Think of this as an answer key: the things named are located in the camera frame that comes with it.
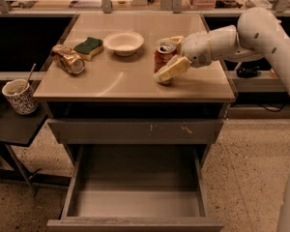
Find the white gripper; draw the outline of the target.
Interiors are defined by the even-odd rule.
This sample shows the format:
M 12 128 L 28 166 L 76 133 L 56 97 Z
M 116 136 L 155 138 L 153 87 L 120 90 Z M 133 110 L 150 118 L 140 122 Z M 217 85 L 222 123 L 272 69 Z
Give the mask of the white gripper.
M 184 36 L 173 36 L 157 40 L 157 44 L 181 44 L 181 55 L 174 55 L 165 66 L 160 68 L 153 79 L 157 83 L 169 83 L 174 77 L 185 73 L 190 66 L 201 68 L 212 63 L 210 37 L 206 31 Z

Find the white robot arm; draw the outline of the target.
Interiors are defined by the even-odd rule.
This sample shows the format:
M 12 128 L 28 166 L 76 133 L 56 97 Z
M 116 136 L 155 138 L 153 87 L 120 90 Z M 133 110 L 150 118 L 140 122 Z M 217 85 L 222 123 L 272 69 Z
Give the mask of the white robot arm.
M 268 10 L 244 11 L 235 26 L 192 34 L 181 56 L 157 79 L 215 60 L 264 57 L 290 94 L 290 38 Z M 203 169 L 209 214 L 221 232 L 290 232 L 290 120 L 232 120 L 212 146 Z

